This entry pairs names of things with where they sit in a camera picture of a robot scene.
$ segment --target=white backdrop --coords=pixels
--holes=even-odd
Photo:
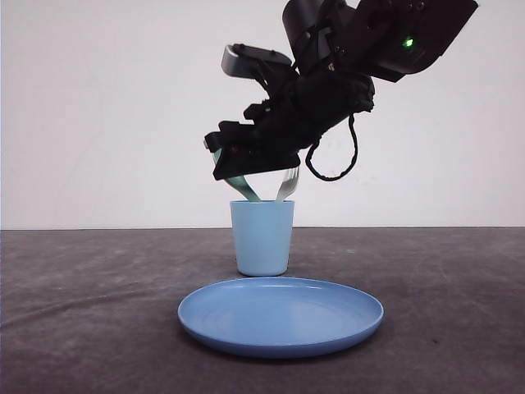
[[[203,136],[264,99],[225,44],[291,55],[284,0],[4,0],[2,227],[225,227]],[[446,55],[376,80],[344,180],[303,167],[300,226],[524,226],[525,2],[482,1]],[[315,163],[345,167],[346,124]],[[274,198],[281,173],[251,176]]]

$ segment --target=plate rim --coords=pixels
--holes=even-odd
[[[356,332],[354,334],[347,335],[347,336],[342,336],[342,337],[337,337],[337,338],[334,338],[334,339],[330,339],[329,341],[313,341],[313,342],[288,344],[288,345],[282,345],[282,344],[278,344],[278,345],[277,344],[275,344],[275,345],[272,345],[272,344],[254,344],[254,343],[246,343],[246,342],[240,342],[240,341],[225,341],[224,339],[221,339],[221,338],[218,338],[218,337],[215,337],[215,336],[211,336],[209,334],[202,333],[202,332],[199,332],[198,330],[195,330],[195,329],[191,328],[189,326],[189,324],[184,320],[184,318],[180,314],[180,311],[181,311],[184,303],[187,302],[187,300],[191,296],[194,296],[194,294],[196,294],[196,293],[198,293],[200,291],[204,291],[204,290],[207,290],[207,289],[209,289],[211,287],[224,285],[224,284],[230,283],[230,282],[248,282],[248,281],[261,281],[261,280],[263,280],[263,281],[264,280],[308,281],[308,282],[322,283],[324,285],[328,284],[328,285],[331,285],[331,286],[344,287],[344,288],[350,289],[351,291],[357,291],[358,293],[362,293],[366,297],[371,298],[373,301],[375,301],[377,303],[377,305],[379,305],[380,313],[379,313],[379,316],[375,320],[373,320],[372,323],[368,324],[365,328],[359,330],[358,332]],[[228,345],[262,347],[262,348],[263,347],[264,348],[286,348],[286,347],[316,346],[316,345],[323,345],[323,344],[327,344],[327,343],[332,343],[332,342],[335,342],[335,341],[342,341],[342,340],[345,340],[345,339],[352,338],[352,337],[354,337],[356,335],[359,335],[359,334],[361,334],[363,332],[366,332],[366,331],[370,330],[371,328],[376,327],[381,322],[381,320],[383,319],[384,314],[385,314],[385,308],[383,307],[383,304],[374,295],[371,295],[371,294],[367,293],[366,291],[362,291],[362,290],[356,289],[356,288],[351,287],[351,286],[341,285],[341,284],[335,283],[335,282],[322,281],[322,280],[319,280],[319,279],[309,279],[309,278],[305,278],[305,277],[238,277],[238,278],[229,279],[229,280],[226,280],[226,281],[210,283],[209,285],[202,286],[199,289],[196,289],[196,290],[190,292],[186,297],[184,297],[182,299],[182,301],[179,303],[179,307],[177,308],[177,316],[179,318],[180,323],[184,327],[184,329],[189,330],[190,332],[192,332],[192,333],[194,333],[196,335],[199,335],[201,337],[205,337],[205,338],[210,339],[210,340],[215,341],[215,342],[220,342],[220,343],[228,344]]]

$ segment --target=gray table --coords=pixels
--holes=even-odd
[[[2,393],[524,393],[525,229],[294,229],[293,277],[368,291],[368,341],[249,360],[176,307],[239,277],[229,230],[4,231]]]

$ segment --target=light blue cup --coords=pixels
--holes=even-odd
[[[231,201],[237,269],[249,277],[274,277],[288,268],[294,201]]]

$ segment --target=black cable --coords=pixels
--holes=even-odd
[[[321,179],[322,181],[326,181],[326,182],[338,181],[343,176],[345,176],[350,171],[352,171],[352,168],[354,168],[355,163],[358,160],[358,137],[356,136],[355,130],[354,130],[354,114],[351,114],[349,116],[348,124],[350,128],[350,134],[352,135],[352,141],[354,142],[354,156],[352,157],[352,161],[350,162],[350,165],[348,166],[348,168],[346,168],[340,175],[334,176],[334,177],[324,176],[324,175],[321,175],[319,172],[317,172],[317,170],[313,167],[312,165],[313,152],[315,151],[315,149],[319,147],[319,141],[321,140],[321,138],[319,138],[319,140],[317,140],[310,147],[310,150],[308,151],[306,155],[306,159],[305,159],[306,167],[308,167],[308,169],[312,172],[313,175],[315,175],[317,178]]]

